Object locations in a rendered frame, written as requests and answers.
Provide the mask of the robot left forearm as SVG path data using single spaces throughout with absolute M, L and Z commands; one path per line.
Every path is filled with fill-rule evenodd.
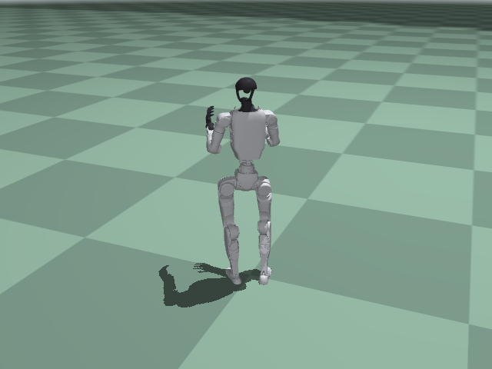
M 207 145 L 207 150 L 208 151 L 210 150 L 210 147 L 211 147 L 211 137 L 212 137 L 213 130 L 209 130 L 208 127 L 207 127 L 207 142 L 206 142 L 206 145 Z

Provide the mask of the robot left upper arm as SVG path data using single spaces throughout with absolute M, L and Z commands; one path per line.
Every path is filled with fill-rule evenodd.
M 231 123 L 232 113 L 225 112 L 220 113 L 215 120 L 215 126 L 211 137 L 211 147 L 209 152 L 212 154 L 218 154 L 221 150 L 221 140 L 224 136 L 225 128 Z

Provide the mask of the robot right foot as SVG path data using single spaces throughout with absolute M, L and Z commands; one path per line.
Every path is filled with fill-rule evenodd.
M 263 275 L 261 275 L 261 273 L 260 273 L 259 284 L 264 285 L 264 284 L 268 283 L 268 279 L 271 276 L 271 269 L 268 267 L 268 275 L 267 276 L 265 276 L 264 273 L 265 273 L 264 271 L 263 271 Z

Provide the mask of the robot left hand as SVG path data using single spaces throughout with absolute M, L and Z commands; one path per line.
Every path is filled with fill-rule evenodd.
M 208 127 L 209 130 L 214 129 L 214 123 L 211 123 L 211 116 L 213 116 L 214 114 L 210 115 L 210 113 L 214 112 L 214 111 L 212 111 L 213 109 L 214 109 L 214 106 L 209 107 L 207 110 L 207 115 L 206 115 L 206 126 L 205 127 L 206 128 Z

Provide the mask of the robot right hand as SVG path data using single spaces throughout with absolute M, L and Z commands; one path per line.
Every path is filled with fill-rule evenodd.
M 248 100 L 248 98 L 246 98 L 246 97 L 242 97 L 242 98 L 241 98 L 241 100 L 246 101 L 246 100 Z M 253 105 L 253 104 L 252 104 L 252 106 L 254 107 L 254 105 Z

